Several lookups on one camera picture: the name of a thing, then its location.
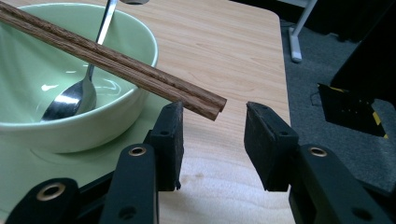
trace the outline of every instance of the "wooden chopstick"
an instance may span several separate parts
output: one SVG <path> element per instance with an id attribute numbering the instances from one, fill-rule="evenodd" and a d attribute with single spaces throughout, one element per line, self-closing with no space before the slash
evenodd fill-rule
<path id="1" fill-rule="evenodd" d="M 227 100 L 0 1 L 0 21 L 92 63 L 136 86 L 215 120 Z"/>

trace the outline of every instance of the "spoon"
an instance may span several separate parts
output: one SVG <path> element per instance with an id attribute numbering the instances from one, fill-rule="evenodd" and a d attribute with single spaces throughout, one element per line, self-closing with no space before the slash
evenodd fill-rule
<path id="1" fill-rule="evenodd" d="M 113 17 L 118 0 L 108 0 L 105 8 L 105 14 L 96 38 L 96 43 L 102 45 L 108 26 Z M 129 5 L 143 5 L 149 0 L 121 0 L 121 2 Z M 92 84 L 92 74 L 94 65 L 89 64 L 85 77 L 67 88 L 59 94 L 55 100 L 51 102 L 47 110 L 44 112 L 41 122 L 55 119 L 65 119 L 78 114 L 93 110 L 96 106 L 96 90 Z"/>

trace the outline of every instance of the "metal ring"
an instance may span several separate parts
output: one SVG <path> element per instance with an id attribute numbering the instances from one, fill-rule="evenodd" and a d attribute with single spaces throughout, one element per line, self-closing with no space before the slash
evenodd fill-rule
<path id="1" fill-rule="evenodd" d="M 145 147 L 134 147 L 131 150 L 129 150 L 129 155 L 131 156 L 141 156 L 146 153 L 146 148 Z"/>
<path id="2" fill-rule="evenodd" d="M 311 147 L 309 148 L 309 151 L 311 152 L 312 155 L 317 156 L 317 157 L 326 157 L 327 152 L 319 147 Z"/>
<path id="3" fill-rule="evenodd" d="M 62 193 L 64 193 L 65 189 L 66 186 L 61 182 L 48 184 L 37 193 L 36 197 L 39 201 L 46 202 L 60 196 Z"/>

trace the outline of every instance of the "bowl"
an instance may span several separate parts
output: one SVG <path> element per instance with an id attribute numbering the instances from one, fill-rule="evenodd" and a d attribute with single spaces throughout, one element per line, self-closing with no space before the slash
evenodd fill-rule
<path id="1" fill-rule="evenodd" d="M 37 17 L 94 40 L 104 8 L 57 3 L 21 7 Z M 153 33 L 116 11 L 104 45 L 152 66 L 158 59 Z M 97 105 L 67 119 L 40 122 L 50 102 L 83 79 L 87 63 L 0 22 L 0 143 L 21 149 L 67 153 L 99 147 L 138 118 L 148 92 L 95 68 Z"/>

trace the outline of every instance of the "tabletop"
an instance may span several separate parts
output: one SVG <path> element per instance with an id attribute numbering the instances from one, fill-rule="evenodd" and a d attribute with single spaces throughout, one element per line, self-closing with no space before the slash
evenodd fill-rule
<path id="1" fill-rule="evenodd" d="M 264 191 L 243 143 L 248 101 L 272 107 L 290 123 L 278 16 L 227 0 L 150 0 L 119 3 L 117 10 L 154 33 L 157 68 L 228 100 L 215 121 L 185 110 L 182 187 L 160 192 L 160 223 L 293 223 L 289 194 Z"/>

